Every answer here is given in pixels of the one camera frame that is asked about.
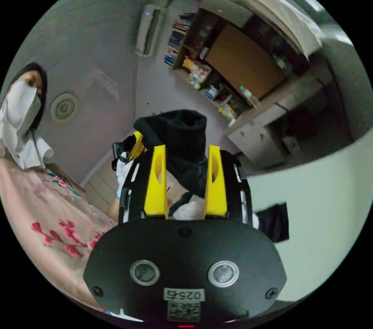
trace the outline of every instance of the air conditioner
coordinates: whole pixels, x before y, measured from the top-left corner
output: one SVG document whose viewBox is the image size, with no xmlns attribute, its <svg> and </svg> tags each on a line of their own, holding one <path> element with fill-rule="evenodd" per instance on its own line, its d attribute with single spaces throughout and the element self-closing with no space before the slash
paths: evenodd
<svg viewBox="0 0 373 329">
<path fill-rule="evenodd" d="M 164 7 L 145 6 L 137 34 L 136 54 L 138 56 L 150 57 L 153 55 L 165 14 L 166 8 Z"/>
</svg>

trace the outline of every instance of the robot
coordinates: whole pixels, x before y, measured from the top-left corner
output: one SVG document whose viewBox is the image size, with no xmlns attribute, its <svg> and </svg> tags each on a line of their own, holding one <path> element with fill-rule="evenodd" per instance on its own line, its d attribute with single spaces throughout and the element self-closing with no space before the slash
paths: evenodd
<svg viewBox="0 0 373 329">
<path fill-rule="evenodd" d="M 118 226 L 97 242 L 85 269 L 97 303 L 144 323 L 194 326 L 268 310 L 286 274 L 273 242 L 252 227 L 250 187 L 239 160 L 210 145 L 203 220 L 170 220 L 166 146 L 146 151 L 141 141 L 135 132 L 113 144 L 113 168 L 124 159 L 121 150 L 134 162 Z"/>
</svg>

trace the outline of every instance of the ceiling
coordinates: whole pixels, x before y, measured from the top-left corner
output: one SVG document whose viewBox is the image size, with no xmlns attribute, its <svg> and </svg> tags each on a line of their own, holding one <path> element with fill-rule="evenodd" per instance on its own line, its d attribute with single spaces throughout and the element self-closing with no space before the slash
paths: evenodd
<svg viewBox="0 0 373 329">
<path fill-rule="evenodd" d="M 59 0 L 35 25 L 17 52 L 4 88 L 31 61 L 48 74 L 48 95 L 39 132 L 54 149 L 53 161 L 81 182 L 134 121 L 137 28 L 149 0 Z M 54 99 L 79 100 L 76 118 L 56 124 Z"/>
</svg>

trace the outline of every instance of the black cloth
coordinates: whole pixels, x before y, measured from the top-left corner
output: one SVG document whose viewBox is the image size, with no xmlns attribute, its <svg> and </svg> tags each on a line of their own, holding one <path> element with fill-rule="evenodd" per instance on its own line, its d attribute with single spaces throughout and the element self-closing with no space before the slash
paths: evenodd
<svg viewBox="0 0 373 329">
<path fill-rule="evenodd" d="M 274 243 L 289 239 L 289 218 L 286 203 L 276 204 L 256 213 L 259 230 Z"/>
<path fill-rule="evenodd" d="M 207 179 L 205 116 L 194 110 L 176 110 L 139 118 L 133 127 L 143 135 L 148 150 L 166 145 L 166 168 L 187 190 L 169 209 L 169 215 L 188 203 L 193 194 L 204 198 Z M 289 239 L 286 203 L 256 213 L 259 230 L 273 242 Z"/>
<path fill-rule="evenodd" d="M 133 127 L 148 150 L 166 145 L 166 168 L 187 191 L 204 198 L 207 178 L 205 116 L 176 110 L 139 118 Z"/>
</svg>

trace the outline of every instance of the text 025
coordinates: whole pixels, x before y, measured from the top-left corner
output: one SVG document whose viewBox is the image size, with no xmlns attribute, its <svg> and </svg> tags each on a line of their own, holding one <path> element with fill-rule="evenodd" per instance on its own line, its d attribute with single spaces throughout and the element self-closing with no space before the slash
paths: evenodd
<svg viewBox="0 0 373 329">
<path fill-rule="evenodd" d="M 172 302 L 204 302 L 204 289 L 172 289 L 165 287 L 163 299 Z"/>
</svg>

